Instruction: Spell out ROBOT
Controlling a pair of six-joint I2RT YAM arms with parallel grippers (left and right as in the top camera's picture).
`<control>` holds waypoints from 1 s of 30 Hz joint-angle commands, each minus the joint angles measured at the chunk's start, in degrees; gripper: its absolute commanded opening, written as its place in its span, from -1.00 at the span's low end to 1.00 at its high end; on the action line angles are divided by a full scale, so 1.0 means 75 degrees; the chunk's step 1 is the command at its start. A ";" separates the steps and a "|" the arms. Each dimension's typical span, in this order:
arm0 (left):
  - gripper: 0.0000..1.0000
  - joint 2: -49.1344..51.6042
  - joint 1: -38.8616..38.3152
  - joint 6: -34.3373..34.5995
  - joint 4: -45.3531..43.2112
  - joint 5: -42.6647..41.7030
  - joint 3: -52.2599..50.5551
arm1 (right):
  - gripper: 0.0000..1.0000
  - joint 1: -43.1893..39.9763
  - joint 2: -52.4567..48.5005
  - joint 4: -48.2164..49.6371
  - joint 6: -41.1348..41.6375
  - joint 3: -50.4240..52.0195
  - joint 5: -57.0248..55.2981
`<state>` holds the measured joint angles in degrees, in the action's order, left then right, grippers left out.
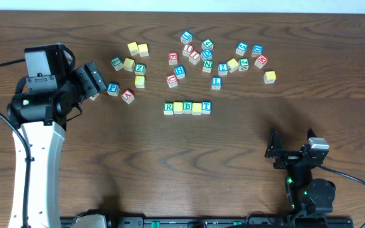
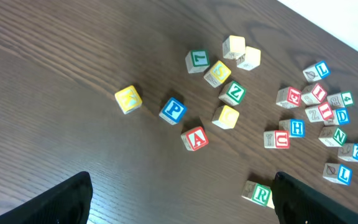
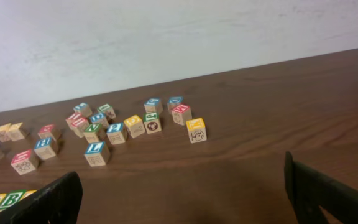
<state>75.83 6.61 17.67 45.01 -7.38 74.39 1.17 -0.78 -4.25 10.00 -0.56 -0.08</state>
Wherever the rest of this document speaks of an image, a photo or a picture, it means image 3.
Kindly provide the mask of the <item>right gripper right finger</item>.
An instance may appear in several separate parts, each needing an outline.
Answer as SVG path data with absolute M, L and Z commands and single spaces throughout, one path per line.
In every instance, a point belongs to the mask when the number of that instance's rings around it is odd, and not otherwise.
M 342 223 L 358 223 L 358 191 L 294 161 L 288 151 L 284 179 L 298 223 L 327 223 L 323 209 Z

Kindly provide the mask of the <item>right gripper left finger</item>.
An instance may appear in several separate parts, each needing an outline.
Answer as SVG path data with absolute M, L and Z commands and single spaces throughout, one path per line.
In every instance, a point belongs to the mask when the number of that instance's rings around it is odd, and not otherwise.
M 76 224 L 83 188 L 76 172 L 68 172 L 0 212 L 0 224 Z

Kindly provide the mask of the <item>yellow O block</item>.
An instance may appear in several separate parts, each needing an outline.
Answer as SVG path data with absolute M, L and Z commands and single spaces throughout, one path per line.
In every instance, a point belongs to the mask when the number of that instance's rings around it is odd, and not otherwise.
M 28 196 L 30 196 L 31 194 L 35 193 L 36 190 L 28 190 L 23 196 L 22 196 L 22 200 Z

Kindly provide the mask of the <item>green B block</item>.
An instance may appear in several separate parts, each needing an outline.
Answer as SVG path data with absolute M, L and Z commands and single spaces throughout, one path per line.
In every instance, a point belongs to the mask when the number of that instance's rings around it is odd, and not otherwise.
M 2 200 L 0 203 L 0 212 L 2 210 L 5 210 L 11 206 L 13 206 L 14 204 L 16 204 L 17 202 L 20 201 L 20 199 L 24 196 L 24 194 L 26 193 L 26 190 L 14 190 L 9 192 Z

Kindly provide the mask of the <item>yellow block cluster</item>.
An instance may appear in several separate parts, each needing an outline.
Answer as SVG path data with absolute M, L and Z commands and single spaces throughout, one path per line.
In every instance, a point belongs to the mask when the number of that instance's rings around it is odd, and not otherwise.
M 125 119 L 124 124 L 132 138 L 136 138 L 146 132 L 144 123 L 138 115 Z

